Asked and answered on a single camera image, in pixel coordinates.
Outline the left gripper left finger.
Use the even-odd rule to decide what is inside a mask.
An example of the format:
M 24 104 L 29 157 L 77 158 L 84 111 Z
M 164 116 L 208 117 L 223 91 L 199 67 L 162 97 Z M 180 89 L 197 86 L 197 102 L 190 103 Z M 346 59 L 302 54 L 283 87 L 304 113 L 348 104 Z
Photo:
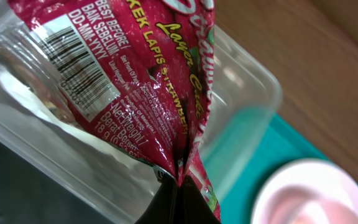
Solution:
M 173 224 L 178 187 L 171 178 L 165 178 L 144 214 L 135 224 Z

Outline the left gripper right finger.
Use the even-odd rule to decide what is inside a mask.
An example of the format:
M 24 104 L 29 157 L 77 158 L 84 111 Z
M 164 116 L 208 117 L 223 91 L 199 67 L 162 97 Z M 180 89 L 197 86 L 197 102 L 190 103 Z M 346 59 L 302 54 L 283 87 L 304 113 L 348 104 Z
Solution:
M 186 176 L 178 192 L 179 224 L 220 224 L 190 176 Z

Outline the red snack wrapper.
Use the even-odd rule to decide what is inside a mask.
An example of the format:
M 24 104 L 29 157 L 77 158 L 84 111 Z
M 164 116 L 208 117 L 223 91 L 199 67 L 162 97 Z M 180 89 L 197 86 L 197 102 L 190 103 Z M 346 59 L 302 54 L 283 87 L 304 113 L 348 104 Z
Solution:
M 162 182 L 173 179 L 178 192 L 190 176 L 221 222 L 198 150 L 211 112 L 214 2 L 13 0 L 9 6 L 57 69 L 76 122 L 156 169 Z

